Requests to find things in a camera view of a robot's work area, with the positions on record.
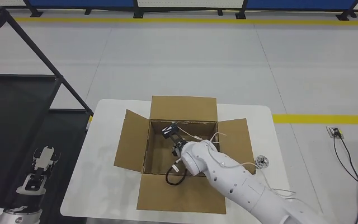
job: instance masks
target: power outlet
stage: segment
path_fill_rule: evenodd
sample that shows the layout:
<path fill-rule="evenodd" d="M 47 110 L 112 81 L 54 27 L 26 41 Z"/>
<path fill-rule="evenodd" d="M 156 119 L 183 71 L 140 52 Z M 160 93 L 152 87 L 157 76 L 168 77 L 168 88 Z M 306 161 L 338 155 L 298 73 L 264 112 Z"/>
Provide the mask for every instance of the power outlet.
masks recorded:
<path fill-rule="evenodd" d="M 327 128 L 327 131 L 328 131 L 328 134 L 329 134 L 330 138 L 333 138 L 333 136 L 334 136 L 334 134 L 335 134 L 335 129 L 337 128 L 338 131 L 341 133 L 342 139 L 344 139 L 342 130 L 340 130 L 338 127 L 330 127 L 330 126 L 327 126 L 326 128 Z"/>

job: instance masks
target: power cord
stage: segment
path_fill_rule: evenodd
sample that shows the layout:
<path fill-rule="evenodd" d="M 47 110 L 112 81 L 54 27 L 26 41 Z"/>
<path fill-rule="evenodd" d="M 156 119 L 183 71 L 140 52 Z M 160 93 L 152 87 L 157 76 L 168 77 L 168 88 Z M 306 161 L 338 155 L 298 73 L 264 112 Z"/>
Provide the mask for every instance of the power cord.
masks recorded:
<path fill-rule="evenodd" d="M 176 182 L 176 183 L 172 183 L 172 182 L 169 181 L 168 176 L 169 176 L 170 171 L 172 171 L 172 170 L 174 169 L 174 167 L 175 167 L 175 169 L 177 169 L 176 166 L 175 166 L 175 164 L 179 163 L 180 161 L 181 161 L 181 159 L 175 161 L 175 163 L 169 168 L 169 170 L 168 170 L 167 173 L 166 173 L 166 182 L 167 182 L 167 184 L 169 184 L 169 185 L 171 185 L 171 186 L 178 186 L 179 184 L 181 184 L 181 183 L 184 181 L 184 179 L 185 179 L 185 177 L 186 177 L 186 174 L 187 174 L 187 172 L 188 172 L 188 169 L 185 169 L 185 171 L 184 171 L 184 176 L 183 176 L 178 182 Z"/>
<path fill-rule="evenodd" d="M 344 147 L 345 147 L 345 149 L 346 149 L 346 151 L 347 151 L 347 153 L 348 153 L 349 163 L 350 163 L 350 165 L 351 165 L 351 167 L 352 167 L 352 169 L 353 169 L 353 172 L 354 172 L 354 174 L 355 174 L 356 177 L 354 177 L 354 176 L 347 170 L 347 168 L 343 165 L 343 163 L 342 163 L 340 157 L 338 156 L 337 149 L 336 149 L 336 136 L 338 136 L 338 137 L 340 138 L 340 140 L 342 141 L 342 143 L 343 143 L 343 145 L 344 145 Z M 341 133 L 339 132 L 339 130 L 338 130 L 337 128 L 334 129 L 334 134 L 333 134 L 333 146 L 334 146 L 334 148 L 335 148 L 335 153 L 336 153 L 336 156 L 337 156 L 337 158 L 338 158 L 340 164 L 341 164 L 341 165 L 343 166 L 343 168 L 347 171 L 347 173 L 348 173 L 355 181 L 358 182 L 358 174 L 357 174 L 357 171 L 355 170 L 355 168 L 354 168 L 354 166 L 353 166 L 351 154 L 350 154 L 350 152 L 349 152 L 349 150 L 348 150 L 348 148 L 347 148 L 347 146 L 346 146 L 346 144 L 345 144 L 345 141 L 343 141 L 343 139 L 342 139 Z"/>

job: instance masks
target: white robotic hand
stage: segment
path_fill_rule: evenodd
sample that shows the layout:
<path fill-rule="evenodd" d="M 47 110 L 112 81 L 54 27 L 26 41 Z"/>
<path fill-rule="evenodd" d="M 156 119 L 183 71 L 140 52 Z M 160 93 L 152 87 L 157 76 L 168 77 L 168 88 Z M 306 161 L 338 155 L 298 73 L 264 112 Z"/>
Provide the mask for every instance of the white robotic hand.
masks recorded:
<path fill-rule="evenodd" d="M 218 152 L 209 140 L 187 142 L 181 159 L 193 176 L 203 172 L 211 186 L 263 224 L 327 224 L 307 206 L 285 200 L 262 185 L 241 164 Z"/>

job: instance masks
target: yellow floor line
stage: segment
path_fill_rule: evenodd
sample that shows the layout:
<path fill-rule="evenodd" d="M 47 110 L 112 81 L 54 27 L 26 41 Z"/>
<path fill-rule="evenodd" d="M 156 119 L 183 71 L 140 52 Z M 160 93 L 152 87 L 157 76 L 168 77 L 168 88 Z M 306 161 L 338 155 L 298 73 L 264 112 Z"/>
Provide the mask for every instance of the yellow floor line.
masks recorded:
<path fill-rule="evenodd" d="M 358 124 L 358 115 L 274 114 L 275 124 Z"/>
<path fill-rule="evenodd" d="M 279 25 L 336 25 L 357 26 L 358 21 L 326 20 L 236 20 L 221 18 L 29 18 L 17 17 L 17 22 L 61 22 L 61 23 L 202 23 L 202 24 L 279 24 Z"/>

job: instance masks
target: cardboard box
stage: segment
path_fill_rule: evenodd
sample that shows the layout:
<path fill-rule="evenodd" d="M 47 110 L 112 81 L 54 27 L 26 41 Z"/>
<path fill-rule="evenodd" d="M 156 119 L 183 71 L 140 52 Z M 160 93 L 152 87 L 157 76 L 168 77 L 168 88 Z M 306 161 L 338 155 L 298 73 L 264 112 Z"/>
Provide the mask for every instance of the cardboard box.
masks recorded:
<path fill-rule="evenodd" d="M 178 186 L 165 181 L 165 173 L 177 160 L 171 153 L 173 142 L 164 139 L 160 130 L 178 122 L 186 132 L 209 139 L 219 136 L 220 152 L 239 163 L 253 162 L 246 119 L 218 122 L 215 98 L 153 96 L 150 118 L 126 111 L 114 165 L 142 173 L 137 209 L 175 212 L 226 214 L 225 198 L 210 186 L 203 174 L 188 175 Z M 194 140 L 181 133 L 186 140 Z M 252 174 L 255 167 L 245 166 Z M 177 182 L 183 173 L 170 174 Z"/>

